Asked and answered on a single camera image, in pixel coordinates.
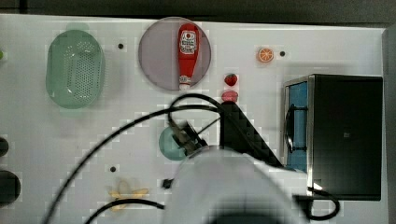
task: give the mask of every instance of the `blue panel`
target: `blue panel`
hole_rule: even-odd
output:
[[[307,83],[302,82],[289,87],[289,106],[297,107],[308,106]],[[294,111],[294,147],[306,147],[306,111]],[[297,150],[288,155],[287,167],[306,172],[306,151]]]

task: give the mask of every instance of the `green mesh basket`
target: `green mesh basket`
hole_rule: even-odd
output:
[[[78,109],[92,103],[105,80],[105,56],[86,32],[70,30],[58,35],[49,47],[46,87],[59,106]]]

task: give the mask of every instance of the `white table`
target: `white table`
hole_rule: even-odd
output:
[[[88,108],[61,109],[46,93],[47,52],[69,22],[84,22],[106,55],[106,84]],[[143,76],[137,61],[140,37],[155,21],[0,15],[0,135],[10,143],[0,168],[15,173],[22,183],[20,198],[0,209],[3,224],[40,223],[53,194],[77,161],[99,140],[127,120],[165,108],[178,92],[162,91]],[[383,29],[296,25],[198,22],[212,46],[212,63],[192,90],[219,100],[223,75],[240,75],[239,105],[258,132],[279,155],[281,143],[281,87],[285,81],[313,73],[382,76]],[[118,49],[119,43],[124,49]],[[255,59],[259,46],[285,50],[263,66]],[[216,117],[208,112],[190,116],[197,129]],[[98,207],[110,202],[107,192],[119,178],[135,189],[149,188],[149,200],[165,203],[161,180],[173,177],[178,162],[158,148],[164,116],[144,122],[106,146],[67,191],[53,223],[82,223]],[[204,134],[219,141],[219,125]],[[116,173],[109,172],[116,166]],[[340,215],[329,223],[388,223],[386,164],[383,162],[380,202],[342,202]],[[162,212],[145,206],[114,214],[97,223],[161,223]]]

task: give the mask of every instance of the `ketchup bottle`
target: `ketchup bottle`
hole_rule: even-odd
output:
[[[198,27],[193,23],[180,26],[177,38],[178,68],[180,72],[179,88],[188,90],[198,58],[200,34]]]

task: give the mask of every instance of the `black cylinder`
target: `black cylinder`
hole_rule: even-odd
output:
[[[8,152],[8,142],[6,139],[0,137],[0,157],[4,156]]]
[[[21,194],[21,182],[10,171],[0,170],[0,207],[15,202]]]

